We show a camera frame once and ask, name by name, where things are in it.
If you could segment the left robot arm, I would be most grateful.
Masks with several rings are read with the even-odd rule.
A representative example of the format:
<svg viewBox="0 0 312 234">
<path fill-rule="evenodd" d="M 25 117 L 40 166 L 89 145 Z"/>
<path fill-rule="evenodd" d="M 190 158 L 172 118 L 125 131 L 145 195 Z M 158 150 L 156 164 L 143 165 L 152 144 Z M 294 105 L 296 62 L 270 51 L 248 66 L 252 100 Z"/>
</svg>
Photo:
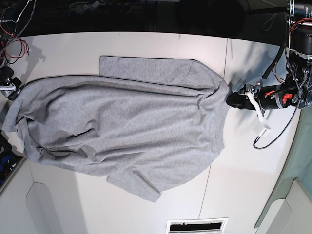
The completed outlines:
<svg viewBox="0 0 312 234">
<path fill-rule="evenodd" d="M 263 86 L 261 82 L 246 83 L 238 92 L 227 97 L 234 108 L 255 110 L 299 109 L 312 103 L 312 2 L 289 0 L 285 7 L 264 9 L 264 12 L 283 12 L 286 16 L 285 35 L 280 48 L 262 75 L 273 74 L 278 85 Z"/>
</svg>

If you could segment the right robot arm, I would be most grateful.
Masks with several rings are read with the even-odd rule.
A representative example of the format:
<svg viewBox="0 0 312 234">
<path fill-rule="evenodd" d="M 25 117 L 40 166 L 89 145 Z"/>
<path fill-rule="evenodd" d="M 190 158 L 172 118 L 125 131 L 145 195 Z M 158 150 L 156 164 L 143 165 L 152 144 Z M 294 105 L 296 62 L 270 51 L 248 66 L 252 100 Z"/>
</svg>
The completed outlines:
<svg viewBox="0 0 312 234">
<path fill-rule="evenodd" d="M 22 82 L 10 67 L 29 55 L 29 45 L 21 38 L 33 18 L 36 0 L 4 0 L 0 2 L 0 93 L 13 101 L 21 92 Z M 17 55 L 8 52 L 12 43 L 18 43 Z"/>
</svg>

